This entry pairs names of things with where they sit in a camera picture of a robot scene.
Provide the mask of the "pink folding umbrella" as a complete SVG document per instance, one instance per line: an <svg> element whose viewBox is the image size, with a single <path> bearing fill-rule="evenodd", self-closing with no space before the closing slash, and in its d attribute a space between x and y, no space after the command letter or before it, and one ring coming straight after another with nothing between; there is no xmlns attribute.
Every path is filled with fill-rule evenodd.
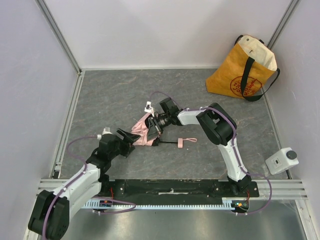
<svg viewBox="0 0 320 240"><path fill-rule="evenodd" d="M156 147L159 144L177 144L179 149L183 148L184 142L197 142L196 138L178 138L174 141L163 141L160 139L160 135L158 134L157 137L153 137L152 139L148 140L148 132L149 129L147 127L147 121L149 118L152 117L151 113L146 113L132 128L131 134L138 135L140 138L133 143L134 146L148 146L148 147Z"/></svg>

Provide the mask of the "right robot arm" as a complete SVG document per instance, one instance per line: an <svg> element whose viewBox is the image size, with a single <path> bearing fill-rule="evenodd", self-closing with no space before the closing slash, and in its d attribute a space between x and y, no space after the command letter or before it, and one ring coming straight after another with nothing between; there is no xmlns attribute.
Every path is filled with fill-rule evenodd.
<svg viewBox="0 0 320 240"><path fill-rule="evenodd" d="M146 103L144 111L147 127L147 139L160 137L164 128L169 125L199 125L211 143L216 145L223 157L227 169L230 190L238 195L245 191L252 179L243 164L237 146L237 125L218 103L192 110L179 108L167 97L160 102L162 113L154 112L151 102Z"/></svg>

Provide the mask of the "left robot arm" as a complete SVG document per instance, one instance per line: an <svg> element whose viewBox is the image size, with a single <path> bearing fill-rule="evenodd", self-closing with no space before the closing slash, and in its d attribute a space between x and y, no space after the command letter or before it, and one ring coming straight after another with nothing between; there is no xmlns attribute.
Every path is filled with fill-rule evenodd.
<svg viewBox="0 0 320 240"><path fill-rule="evenodd" d="M140 138L120 128L116 132L113 134L105 128L97 137L98 147L73 177L52 191L42 190L38 194L27 225L30 231L44 240L60 240L85 203L108 188L106 172L112 160L119 155L127 157Z"/></svg>

